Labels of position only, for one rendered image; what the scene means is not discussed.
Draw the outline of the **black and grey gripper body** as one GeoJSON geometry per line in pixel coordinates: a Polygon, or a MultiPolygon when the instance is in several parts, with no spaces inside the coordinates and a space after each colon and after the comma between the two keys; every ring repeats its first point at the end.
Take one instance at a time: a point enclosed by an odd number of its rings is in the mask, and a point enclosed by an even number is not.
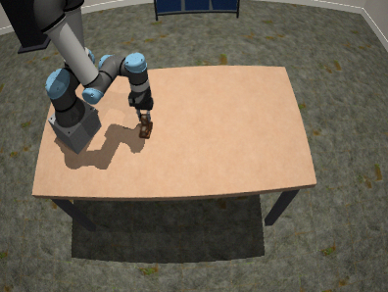
{"type": "Polygon", "coordinates": [[[131,89],[131,92],[129,92],[129,95],[128,95],[129,107],[134,107],[135,110],[151,111],[154,106],[154,100],[151,97],[152,94],[151,94],[151,88],[149,83],[149,77],[147,81],[141,85],[132,85],[132,84],[129,84],[129,85],[131,89]]]}

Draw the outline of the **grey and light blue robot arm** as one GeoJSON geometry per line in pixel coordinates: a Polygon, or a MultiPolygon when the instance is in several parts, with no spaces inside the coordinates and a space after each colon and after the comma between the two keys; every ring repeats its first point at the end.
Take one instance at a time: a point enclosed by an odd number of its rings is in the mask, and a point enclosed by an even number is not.
{"type": "Polygon", "coordinates": [[[140,53],[127,57],[105,55],[100,59],[99,71],[96,69],[94,55],[84,46],[83,3],[84,0],[34,0],[33,3],[39,29],[42,33],[47,31],[45,34],[64,58],[65,65],[52,72],[45,84],[61,127],[78,124],[85,114],[84,104],[75,94],[80,84],[84,87],[83,100],[96,105],[118,75],[128,77],[132,85],[141,85],[148,79],[147,63],[140,53]]]}

